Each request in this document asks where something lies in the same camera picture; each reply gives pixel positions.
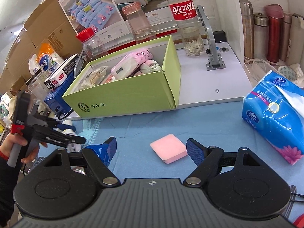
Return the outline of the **person's left hand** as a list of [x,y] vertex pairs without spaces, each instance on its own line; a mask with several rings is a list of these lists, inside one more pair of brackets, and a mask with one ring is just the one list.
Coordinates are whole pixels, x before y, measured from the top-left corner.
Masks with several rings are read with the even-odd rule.
[[[26,139],[24,139],[24,137],[22,137],[19,134],[8,134],[7,137],[4,139],[3,143],[1,144],[1,153],[3,153],[7,157],[10,157],[10,153],[14,144],[26,146],[27,141]],[[28,157],[21,159],[21,162],[27,164],[33,161],[35,157],[38,155],[40,145],[47,148],[47,143],[39,142],[38,145],[35,147],[35,149],[31,151],[31,153],[28,155]]]

